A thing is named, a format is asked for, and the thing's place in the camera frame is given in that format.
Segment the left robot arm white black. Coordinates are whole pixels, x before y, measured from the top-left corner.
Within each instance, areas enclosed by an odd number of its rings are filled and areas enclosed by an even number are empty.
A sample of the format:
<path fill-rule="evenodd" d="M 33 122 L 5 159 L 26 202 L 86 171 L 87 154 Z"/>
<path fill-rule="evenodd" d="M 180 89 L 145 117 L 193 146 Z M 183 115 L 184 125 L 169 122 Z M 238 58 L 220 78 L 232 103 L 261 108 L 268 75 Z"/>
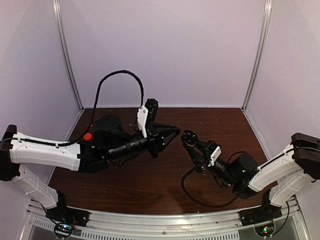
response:
<path fill-rule="evenodd" d="M 67 207 L 65 195 L 31 173 L 26 163 L 93 174 L 108 169 L 112 163 L 121 167 L 146 151 L 155 159 L 180 134 L 177 126 L 153 121 L 128 134 L 116 115 L 105 115 L 94 121 L 90 130 L 75 143 L 42 144 L 41 139 L 24 135 L 17 131 L 16 125 L 9 125 L 0 141 L 1 181 L 16 182 L 50 214 L 67 222 L 72 218 L 72 209 Z"/>

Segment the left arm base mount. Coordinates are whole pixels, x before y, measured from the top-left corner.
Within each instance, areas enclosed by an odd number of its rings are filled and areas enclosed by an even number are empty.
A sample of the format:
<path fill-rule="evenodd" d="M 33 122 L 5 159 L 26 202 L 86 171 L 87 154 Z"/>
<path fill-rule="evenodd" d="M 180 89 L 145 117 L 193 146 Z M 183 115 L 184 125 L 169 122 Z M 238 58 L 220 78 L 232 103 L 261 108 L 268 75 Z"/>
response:
<path fill-rule="evenodd" d="M 90 213 L 75 208 L 51 208 L 45 210 L 45 215 L 54 224 L 65 223 L 72 226 L 86 227 Z"/>

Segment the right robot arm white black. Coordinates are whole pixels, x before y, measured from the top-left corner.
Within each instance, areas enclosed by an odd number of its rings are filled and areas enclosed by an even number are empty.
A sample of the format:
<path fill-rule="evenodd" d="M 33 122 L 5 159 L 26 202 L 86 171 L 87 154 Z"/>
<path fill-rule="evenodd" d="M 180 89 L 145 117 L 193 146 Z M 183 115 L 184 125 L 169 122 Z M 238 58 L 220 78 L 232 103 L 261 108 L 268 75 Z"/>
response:
<path fill-rule="evenodd" d="M 235 152 L 235 160 L 225 161 L 219 144 L 201 141 L 190 130 L 184 131 L 180 140 L 194 164 L 186 175 L 207 170 L 222 186 L 232 187 L 235 199 L 248 199 L 278 182 L 264 194 L 264 202 L 256 210 L 261 221 L 268 220 L 305 185 L 320 179 L 320 140 L 303 133 L 293 134 L 281 153 L 261 165 L 245 151 Z"/>

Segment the black earbud charging case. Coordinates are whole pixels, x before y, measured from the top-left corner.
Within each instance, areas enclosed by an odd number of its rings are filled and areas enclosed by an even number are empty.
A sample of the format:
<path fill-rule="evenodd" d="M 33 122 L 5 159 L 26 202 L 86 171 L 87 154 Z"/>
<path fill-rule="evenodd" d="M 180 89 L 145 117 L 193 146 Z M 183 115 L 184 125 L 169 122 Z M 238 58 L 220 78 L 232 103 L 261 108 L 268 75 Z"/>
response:
<path fill-rule="evenodd" d="M 191 130 L 184 130 L 183 135 L 180 137 L 180 140 L 183 144 L 194 148 L 197 144 L 197 141 L 199 140 L 199 137 Z"/>

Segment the orange round case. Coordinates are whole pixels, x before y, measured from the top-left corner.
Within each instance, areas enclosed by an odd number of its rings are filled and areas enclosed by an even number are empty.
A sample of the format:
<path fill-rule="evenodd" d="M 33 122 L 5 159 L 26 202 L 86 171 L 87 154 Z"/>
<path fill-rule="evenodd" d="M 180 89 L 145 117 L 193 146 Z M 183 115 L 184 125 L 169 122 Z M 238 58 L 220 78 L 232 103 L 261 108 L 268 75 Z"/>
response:
<path fill-rule="evenodd" d="M 83 136 L 83 139 L 85 141 L 91 141 L 93 139 L 93 135 L 90 132 L 88 132 Z"/>

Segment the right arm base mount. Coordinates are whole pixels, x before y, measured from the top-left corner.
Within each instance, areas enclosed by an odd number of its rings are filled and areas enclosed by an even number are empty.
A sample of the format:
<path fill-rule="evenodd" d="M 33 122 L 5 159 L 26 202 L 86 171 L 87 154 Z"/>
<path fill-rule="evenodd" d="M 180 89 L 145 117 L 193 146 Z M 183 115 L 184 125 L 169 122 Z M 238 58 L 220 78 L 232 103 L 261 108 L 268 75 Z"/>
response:
<path fill-rule="evenodd" d="M 241 210 L 239 216 L 242 226 L 249 226 L 280 218 L 282 216 L 282 211 L 279 207 L 270 208 L 260 206 Z"/>

